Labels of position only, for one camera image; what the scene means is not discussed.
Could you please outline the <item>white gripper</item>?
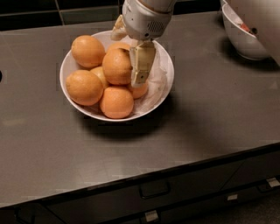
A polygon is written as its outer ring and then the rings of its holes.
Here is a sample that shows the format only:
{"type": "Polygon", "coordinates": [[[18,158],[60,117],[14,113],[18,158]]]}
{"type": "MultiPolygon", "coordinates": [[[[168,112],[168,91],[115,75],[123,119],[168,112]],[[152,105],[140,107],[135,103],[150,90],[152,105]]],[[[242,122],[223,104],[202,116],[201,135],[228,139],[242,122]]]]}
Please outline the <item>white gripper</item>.
{"type": "Polygon", "coordinates": [[[136,39],[129,49],[131,86],[141,87],[148,79],[156,56],[151,40],[161,37],[173,15],[173,0],[125,0],[113,26],[111,39],[120,41],[127,34],[136,39]]]}

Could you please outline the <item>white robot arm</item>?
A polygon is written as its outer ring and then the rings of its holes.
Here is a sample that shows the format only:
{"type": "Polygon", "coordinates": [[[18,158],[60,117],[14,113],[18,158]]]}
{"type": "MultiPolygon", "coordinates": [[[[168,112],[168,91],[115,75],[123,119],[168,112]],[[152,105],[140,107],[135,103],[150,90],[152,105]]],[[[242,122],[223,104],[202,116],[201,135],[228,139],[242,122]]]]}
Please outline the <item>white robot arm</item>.
{"type": "MultiPolygon", "coordinates": [[[[142,86],[155,59],[152,41],[161,37],[170,23],[177,0],[124,0],[122,14],[111,32],[114,41],[130,37],[136,44],[129,50],[131,84],[142,86]]],[[[251,30],[280,64],[280,0],[226,0],[227,5],[251,30]]]]}

